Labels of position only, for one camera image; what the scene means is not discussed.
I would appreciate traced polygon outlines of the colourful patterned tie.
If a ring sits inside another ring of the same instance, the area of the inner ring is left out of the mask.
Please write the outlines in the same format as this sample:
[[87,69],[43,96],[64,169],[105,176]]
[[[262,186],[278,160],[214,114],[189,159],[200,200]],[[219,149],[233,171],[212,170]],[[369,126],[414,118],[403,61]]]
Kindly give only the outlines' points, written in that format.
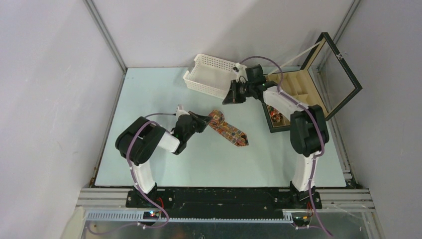
[[247,134],[227,123],[224,114],[221,111],[213,110],[210,112],[209,116],[211,117],[209,126],[230,143],[238,147],[249,145]]

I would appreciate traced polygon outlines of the white perforated plastic basket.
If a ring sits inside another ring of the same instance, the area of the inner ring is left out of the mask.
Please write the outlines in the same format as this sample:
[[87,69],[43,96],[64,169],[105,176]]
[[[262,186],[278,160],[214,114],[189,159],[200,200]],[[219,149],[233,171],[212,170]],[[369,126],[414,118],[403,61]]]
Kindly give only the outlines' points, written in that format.
[[183,76],[188,89],[224,99],[231,80],[236,78],[236,63],[217,57],[197,54],[194,66]]

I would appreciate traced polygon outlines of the black compartment tie box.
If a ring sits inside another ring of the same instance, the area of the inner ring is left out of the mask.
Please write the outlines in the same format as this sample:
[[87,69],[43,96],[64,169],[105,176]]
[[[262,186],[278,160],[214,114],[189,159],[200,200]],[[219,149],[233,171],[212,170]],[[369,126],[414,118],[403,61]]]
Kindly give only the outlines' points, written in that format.
[[282,90],[303,103],[320,105],[329,121],[362,86],[327,32],[322,32],[305,53],[299,70],[269,74],[266,79],[280,83]]

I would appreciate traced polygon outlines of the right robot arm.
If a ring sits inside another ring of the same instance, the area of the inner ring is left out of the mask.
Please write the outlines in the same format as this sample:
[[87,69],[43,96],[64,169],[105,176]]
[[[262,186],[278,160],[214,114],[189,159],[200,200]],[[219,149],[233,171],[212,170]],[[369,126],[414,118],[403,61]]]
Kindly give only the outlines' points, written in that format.
[[295,208],[304,207],[310,200],[306,191],[315,185],[317,160],[329,140],[322,107],[302,103],[282,90],[280,83],[267,81],[260,65],[236,63],[233,71],[236,77],[230,82],[224,105],[242,104],[253,97],[290,118],[290,142],[299,158],[292,179],[296,191],[290,193],[289,200]]

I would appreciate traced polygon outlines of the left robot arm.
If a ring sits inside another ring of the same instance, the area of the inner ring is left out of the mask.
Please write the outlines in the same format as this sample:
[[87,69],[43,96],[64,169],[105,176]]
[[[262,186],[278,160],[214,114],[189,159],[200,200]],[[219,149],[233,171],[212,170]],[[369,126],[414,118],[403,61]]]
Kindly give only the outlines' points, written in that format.
[[164,149],[174,155],[180,154],[188,140],[196,133],[202,133],[212,117],[202,116],[191,111],[177,110],[175,126],[168,131],[149,115],[139,117],[117,138],[115,147],[129,164],[129,169],[138,191],[138,201],[145,207],[152,207],[157,202],[149,159],[157,149]]

